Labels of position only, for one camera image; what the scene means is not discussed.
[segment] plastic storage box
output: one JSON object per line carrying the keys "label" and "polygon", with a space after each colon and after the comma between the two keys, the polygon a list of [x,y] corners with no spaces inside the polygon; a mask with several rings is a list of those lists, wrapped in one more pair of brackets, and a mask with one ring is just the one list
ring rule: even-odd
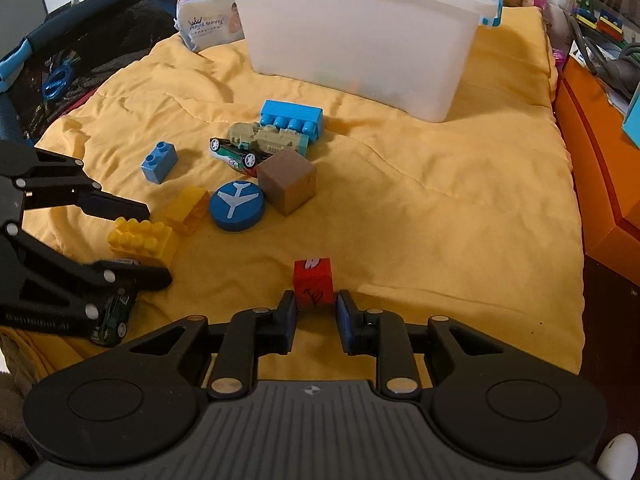
{"label": "plastic storage box", "polygon": [[335,88],[431,122],[449,111],[479,23],[501,0],[236,0],[256,72]]}

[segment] airplane symbol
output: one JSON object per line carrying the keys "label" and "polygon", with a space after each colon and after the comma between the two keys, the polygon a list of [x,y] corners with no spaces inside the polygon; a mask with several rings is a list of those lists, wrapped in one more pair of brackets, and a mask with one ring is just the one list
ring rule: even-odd
{"label": "airplane symbol", "polygon": [[223,191],[218,192],[218,196],[229,206],[229,213],[227,213],[226,215],[228,219],[233,218],[234,213],[236,212],[236,207],[247,202],[251,202],[251,200],[260,196],[259,193],[253,193],[251,195],[244,196],[240,195],[245,187],[251,185],[250,182],[234,182],[233,184],[236,188],[236,194],[229,195],[229,193],[225,193]]}

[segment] green toy car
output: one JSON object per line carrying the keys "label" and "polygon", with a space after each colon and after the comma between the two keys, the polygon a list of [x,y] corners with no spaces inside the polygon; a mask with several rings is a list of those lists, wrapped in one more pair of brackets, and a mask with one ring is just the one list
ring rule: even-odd
{"label": "green toy car", "polygon": [[131,295],[114,294],[105,309],[102,323],[92,333],[91,342],[106,347],[118,345],[127,335],[129,314],[135,303]]}
{"label": "green toy car", "polygon": [[234,146],[228,139],[213,137],[209,139],[209,152],[215,158],[224,160],[234,170],[256,178],[255,168],[269,158],[270,153],[260,150],[246,150]]}

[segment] yellow duplo brick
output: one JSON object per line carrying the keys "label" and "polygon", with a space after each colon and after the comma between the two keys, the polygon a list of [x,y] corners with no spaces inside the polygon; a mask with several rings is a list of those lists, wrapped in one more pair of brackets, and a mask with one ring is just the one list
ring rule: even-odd
{"label": "yellow duplo brick", "polygon": [[171,202],[164,221],[175,231],[191,235],[209,209],[209,192],[201,187],[186,187]]}
{"label": "yellow duplo brick", "polygon": [[122,217],[107,235],[107,243],[116,256],[132,258],[143,265],[168,267],[178,248],[178,236],[163,222],[138,222]]}

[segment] bed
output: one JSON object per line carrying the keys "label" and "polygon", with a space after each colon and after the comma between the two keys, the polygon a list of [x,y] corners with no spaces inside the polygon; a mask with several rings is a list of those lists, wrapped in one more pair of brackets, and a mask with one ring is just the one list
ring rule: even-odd
{"label": "bed", "polygon": [[[425,56],[444,43],[425,45]],[[82,158],[105,191],[147,203],[159,221],[184,187],[213,191],[238,178],[209,155],[210,137],[255,121],[265,99],[321,107],[326,131],[308,150],[315,198],[286,218],[268,206],[241,234],[205,218],[181,237],[172,286],[140,296],[126,340],[189,314],[225,322],[238,310],[275,306],[292,287],[295,260],[329,257],[334,288],[349,289],[360,308],[416,323],[451,316],[577,373],[582,238],[552,111],[556,79],[535,8],[505,9],[502,26],[478,29],[442,124],[254,73],[243,41],[194,54],[174,36],[53,123],[38,146]],[[140,164],[159,140],[173,143],[179,160],[158,186]],[[78,208],[27,212],[24,227],[75,260],[113,257],[111,223]],[[102,351],[85,340],[2,330],[35,380]],[[374,360],[343,354],[334,314],[316,309],[300,315],[292,353],[261,358],[260,373],[372,379]]]}

